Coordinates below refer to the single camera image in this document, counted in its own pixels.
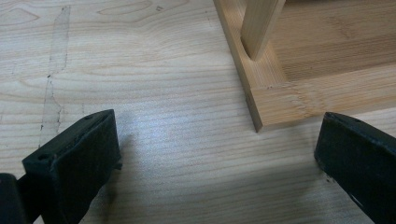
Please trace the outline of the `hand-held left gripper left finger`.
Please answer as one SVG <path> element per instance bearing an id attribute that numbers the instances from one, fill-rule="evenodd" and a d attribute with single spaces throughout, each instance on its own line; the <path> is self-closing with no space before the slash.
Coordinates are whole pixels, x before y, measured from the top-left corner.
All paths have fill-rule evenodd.
<path id="1" fill-rule="evenodd" d="M 22 160 L 28 220 L 78 224 L 111 172 L 121 168 L 115 113 L 90 114 Z"/>

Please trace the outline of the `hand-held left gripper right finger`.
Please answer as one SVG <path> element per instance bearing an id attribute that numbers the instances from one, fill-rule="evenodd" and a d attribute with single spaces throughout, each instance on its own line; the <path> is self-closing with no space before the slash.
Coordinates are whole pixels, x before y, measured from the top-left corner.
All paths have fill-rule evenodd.
<path id="1" fill-rule="evenodd" d="M 327 112 L 314 157 L 375 224 L 396 224 L 395 137 L 359 119 Z"/>

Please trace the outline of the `wooden shoe rack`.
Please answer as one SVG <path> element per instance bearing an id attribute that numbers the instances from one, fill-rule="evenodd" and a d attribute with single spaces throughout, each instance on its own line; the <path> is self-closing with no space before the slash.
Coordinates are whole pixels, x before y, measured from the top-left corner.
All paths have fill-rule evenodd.
<path id="1" fill-rule="evenodd" d="M 256 130 L 396 107 L 396 0 L 213 0 Z"/>

